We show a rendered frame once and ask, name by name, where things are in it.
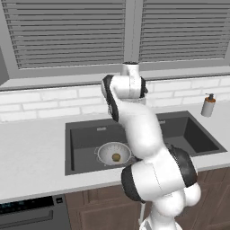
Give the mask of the white colander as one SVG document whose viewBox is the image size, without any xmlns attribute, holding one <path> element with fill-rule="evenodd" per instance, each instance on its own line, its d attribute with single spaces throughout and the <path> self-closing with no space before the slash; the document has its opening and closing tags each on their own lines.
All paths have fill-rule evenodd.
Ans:
<svg viewBox="0 0 230 230">
<path fill-rule="evenodd" d="M 94 150 L 98 161 L 105 165 L 119 165 L 126 164 L 132 156 L 129 147 L 120 142 L 108 142 Z M 113 154 L 120 154 L 120 160 L 114 162 L 112 160 Z"/>
</svg>

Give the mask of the brown wooden cupboard door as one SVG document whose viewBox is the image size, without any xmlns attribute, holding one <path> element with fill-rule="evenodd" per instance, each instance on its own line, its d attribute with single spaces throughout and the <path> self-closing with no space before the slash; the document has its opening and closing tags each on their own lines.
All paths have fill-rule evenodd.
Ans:
<svg viewBox="0 0 230 230">
<path fill-rule="evenodd" d="M 176 217 L 183 230 L 230 230 L 230 167 L 199 172 L 201 198 Z"/>
<path fill-rule="evenodd" d="M 72 230 L 138 230 L 140 203 L 120 185 L 65 195 Z"/>
</svg>

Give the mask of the grey window blind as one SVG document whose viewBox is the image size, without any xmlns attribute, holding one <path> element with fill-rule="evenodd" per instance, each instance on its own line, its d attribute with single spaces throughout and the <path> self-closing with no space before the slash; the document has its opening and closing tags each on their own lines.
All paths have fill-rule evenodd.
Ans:
<svg viewBox="0 0 230 230">
<path fill-rule="evenodd" d="M 139 61 L 226 64 L 230 0 L 144 0 Z"/>
<path fill-rule="evenodd" d="M 20 69 L 119 64 L 126 0 L 0 0 Z"/>
</svg>

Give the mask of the dark grey kitchen sink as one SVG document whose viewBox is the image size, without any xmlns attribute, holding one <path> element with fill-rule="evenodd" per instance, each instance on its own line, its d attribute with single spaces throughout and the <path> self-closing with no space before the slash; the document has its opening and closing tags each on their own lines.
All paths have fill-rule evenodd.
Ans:
<svg viewBox="0 0 230 230">
<path fill-rule="evenodd" d="M 168 147 L 180 148 L 192 157 L 226 151 L 188 111 L 159 113 L 157 118 L 164 142 Z M 113 119 L 67 123 L 66 174 L 109 170 L 125 167 L 138 161 L 132 154 L 126 164 L 105 165 L 100 163 L 94 150 L 108 142 L 120 142 L 129 147 L 124 128 Z"/>
</svg>

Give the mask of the grey window frame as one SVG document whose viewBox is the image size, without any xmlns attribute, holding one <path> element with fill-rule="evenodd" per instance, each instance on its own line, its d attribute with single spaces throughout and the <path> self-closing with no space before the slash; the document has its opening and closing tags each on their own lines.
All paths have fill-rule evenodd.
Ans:
<svg viewBox="0 0 230 230">
<path fill-rule="evenodd" d="M 20 69 L 0 3 L 0 91 L 98 84 L 106 75 L 119 75 L 125 62 L 137 62 L 146 80 L 230 75 L 230 45 L 226 64 L 205 61 L 142 63 L 139 61 L 144 0 L 126 0 L 124 58 L 119 64 Z"/>
</svg>

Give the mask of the grey soap dispenser, orange collar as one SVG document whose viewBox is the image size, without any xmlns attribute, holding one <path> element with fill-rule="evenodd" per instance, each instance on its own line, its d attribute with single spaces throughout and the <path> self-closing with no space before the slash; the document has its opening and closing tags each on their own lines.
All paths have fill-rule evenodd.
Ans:
<svg viewBox="0 0 230 230">
<path fill-rule="evenodd" d="M 210 117 L 214 110 L 215 104 L 216 104 L 216 99 L 214 98 L 214 94 L 208 93 L 207 97 L 205 98 L 203 102 L 203 106 L 201 109 L 201 115 L 207 118 Z"/>
</svg>

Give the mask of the dark grey dishwasher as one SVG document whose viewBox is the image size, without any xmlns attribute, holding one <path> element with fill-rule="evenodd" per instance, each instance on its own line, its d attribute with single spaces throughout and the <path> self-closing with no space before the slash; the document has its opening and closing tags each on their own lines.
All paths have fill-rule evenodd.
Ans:
<svg viewBox="0 0 230 230">
<path fill-rule="evenodd" d="M 0 204 L 0 230 L 71 230 L 65 195 Z"/>
</svg>

